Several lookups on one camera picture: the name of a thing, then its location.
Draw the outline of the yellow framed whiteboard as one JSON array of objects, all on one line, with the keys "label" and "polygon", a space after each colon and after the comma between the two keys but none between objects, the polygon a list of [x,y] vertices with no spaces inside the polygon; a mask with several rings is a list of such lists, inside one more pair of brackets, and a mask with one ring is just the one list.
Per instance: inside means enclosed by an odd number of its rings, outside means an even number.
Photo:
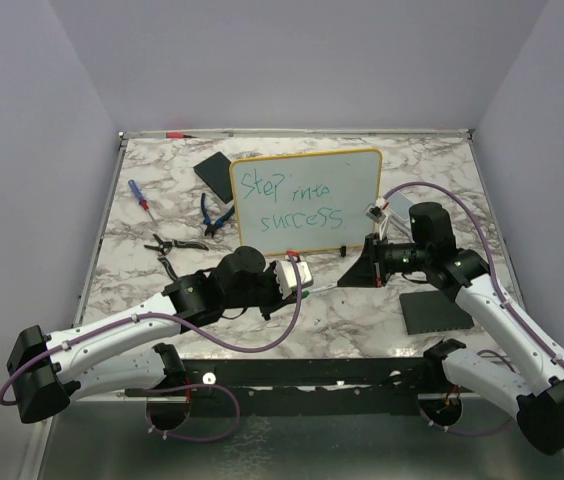
[{"label": "yellow framed whiteboard", "polygon": [[230,168],[240,244],[266,255],[359,247],[380,194],[376,148],[257,157]]}]

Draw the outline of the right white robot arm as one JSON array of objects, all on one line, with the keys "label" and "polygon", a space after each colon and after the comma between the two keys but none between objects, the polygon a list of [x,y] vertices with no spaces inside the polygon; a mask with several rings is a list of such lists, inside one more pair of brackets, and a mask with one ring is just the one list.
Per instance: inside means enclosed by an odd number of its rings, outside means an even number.
[{"label": "right white robot arm", "polygon": [[564,349],[520,311],[477,252],[457,247],[450,216],[440,204],[415,204],[409,216],[411,242],[367,235],[360,257],[338,287],[380,288],[394,274],[423,273],[488,332],[518,369],[499,367],[448,340],[426,351],[423,383],[434,391],[451,384],[467,388],[506,412],[540,452],[563,449]]}]

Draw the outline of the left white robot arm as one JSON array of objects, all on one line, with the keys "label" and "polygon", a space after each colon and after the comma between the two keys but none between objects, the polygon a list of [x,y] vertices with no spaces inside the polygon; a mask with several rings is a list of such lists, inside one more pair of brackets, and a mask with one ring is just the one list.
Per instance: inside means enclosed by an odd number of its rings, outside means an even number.
[{"label": "left white robot arm", "polygon": [[214,268],[180,276],[138,305],[88,325],[46,333],[22,330],[6,363],[0,405],[16,407],[24,424],[53,417],[73,401],[116,390],[168,395],[183,383],[177,351],[165,339],[202,333],[228,310],[259,309],[263,318],[299,307],[313,276],[296,253],[267,262],[240,247]]}]

